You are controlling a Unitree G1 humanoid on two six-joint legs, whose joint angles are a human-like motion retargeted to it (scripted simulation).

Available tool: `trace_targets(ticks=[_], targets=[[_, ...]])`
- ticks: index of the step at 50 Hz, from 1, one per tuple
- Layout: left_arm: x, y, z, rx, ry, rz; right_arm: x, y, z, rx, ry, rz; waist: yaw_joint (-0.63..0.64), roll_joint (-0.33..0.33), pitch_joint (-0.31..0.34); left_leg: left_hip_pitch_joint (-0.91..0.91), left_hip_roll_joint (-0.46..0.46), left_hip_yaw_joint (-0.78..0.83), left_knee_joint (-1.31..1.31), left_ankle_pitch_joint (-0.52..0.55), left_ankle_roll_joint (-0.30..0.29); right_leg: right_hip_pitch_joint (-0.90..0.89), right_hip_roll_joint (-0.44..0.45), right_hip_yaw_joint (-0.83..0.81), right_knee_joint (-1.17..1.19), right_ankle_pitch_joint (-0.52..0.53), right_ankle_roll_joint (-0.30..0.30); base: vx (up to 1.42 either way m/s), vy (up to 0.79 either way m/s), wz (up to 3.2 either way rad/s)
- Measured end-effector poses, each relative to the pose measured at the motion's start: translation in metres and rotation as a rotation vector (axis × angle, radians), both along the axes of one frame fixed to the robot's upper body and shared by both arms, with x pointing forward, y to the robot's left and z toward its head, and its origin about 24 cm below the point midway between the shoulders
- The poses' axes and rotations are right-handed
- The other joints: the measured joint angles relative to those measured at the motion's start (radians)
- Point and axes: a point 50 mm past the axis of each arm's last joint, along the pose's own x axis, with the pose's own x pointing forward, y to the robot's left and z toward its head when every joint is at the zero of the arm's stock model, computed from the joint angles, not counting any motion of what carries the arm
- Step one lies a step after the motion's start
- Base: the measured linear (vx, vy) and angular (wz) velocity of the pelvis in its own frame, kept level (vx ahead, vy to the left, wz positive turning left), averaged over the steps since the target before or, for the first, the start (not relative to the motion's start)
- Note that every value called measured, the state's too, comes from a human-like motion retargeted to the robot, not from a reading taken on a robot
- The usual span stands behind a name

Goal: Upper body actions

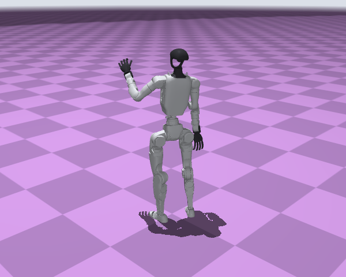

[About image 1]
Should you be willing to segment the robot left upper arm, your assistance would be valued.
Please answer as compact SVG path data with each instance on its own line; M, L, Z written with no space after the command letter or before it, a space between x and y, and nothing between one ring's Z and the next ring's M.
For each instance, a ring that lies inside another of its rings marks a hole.
M148 96L155 89L162 88L166 80L167 79L165 76L154 76L151 79L151 81L142 88L140 92L138 91L138 96L136 98L131 98L134 99L136 102L142 101L144 97Z

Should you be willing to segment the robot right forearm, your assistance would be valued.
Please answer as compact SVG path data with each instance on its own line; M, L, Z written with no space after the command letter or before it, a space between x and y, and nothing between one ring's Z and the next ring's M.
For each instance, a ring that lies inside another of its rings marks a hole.
M195 110L191 110L191 124L193 126L193 131L194 132L199 132L198 131L198 126L200 125L200 121L199 121L199 114L200 114L200 109L199 109L199 105L198 108Z

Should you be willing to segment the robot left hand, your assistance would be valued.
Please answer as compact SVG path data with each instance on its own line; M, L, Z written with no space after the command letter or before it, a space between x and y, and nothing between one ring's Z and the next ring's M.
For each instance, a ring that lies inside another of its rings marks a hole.
M123 64L124 63L124 64ZM125 76L125 74L128 74L128 73L130 73L131 74L131 76L132 76L132 78L133 78L133 74L132 74L132 72L130 71L130 69L131 69L131 63L132 63L132 60L130 61L130 63L128 64L128 58L126 58L126 62L125 62L125 59L123 59L123 62L121 61L121 64L120 63L118 63L118 65L119 65L119 67L120 67L120 69L121 69L121 71L123 71L124 72L124 76Z

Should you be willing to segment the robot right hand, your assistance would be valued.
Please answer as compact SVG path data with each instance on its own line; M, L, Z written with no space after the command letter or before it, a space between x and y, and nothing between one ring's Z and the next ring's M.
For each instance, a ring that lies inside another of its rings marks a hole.
M194 148L193 148L193 150L195 150L195 146L196 146L196 143L197 143L197 149L196 149L196 151L198 150L198 142L199 142L199 150L200 150L200 149L203 149L203 147L204 147L203 140L202 140L202 136L201 136L201 134L200 134L200 132L201 132L200 126L198 126L198 131L199 131L199 132L194 132L194 131L193 131L193 133L194 133ZM192 141L192 142L193 142L193 141ZM202 148L201 148L201 145L202 145Z

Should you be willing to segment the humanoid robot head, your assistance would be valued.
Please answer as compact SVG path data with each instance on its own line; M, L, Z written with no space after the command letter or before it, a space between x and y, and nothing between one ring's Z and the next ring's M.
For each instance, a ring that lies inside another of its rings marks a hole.
M173 59L176 59L178 62L180 62L180 64L175 67L172 64ZM188 60L188 59L189 59L188 53L184 49L177 48L177 49L174 49L170 52L171 66L172 66L172 68L174 68L174 73L171 75L172 77L186 78L186 76L182 72L182 64L185 60Z

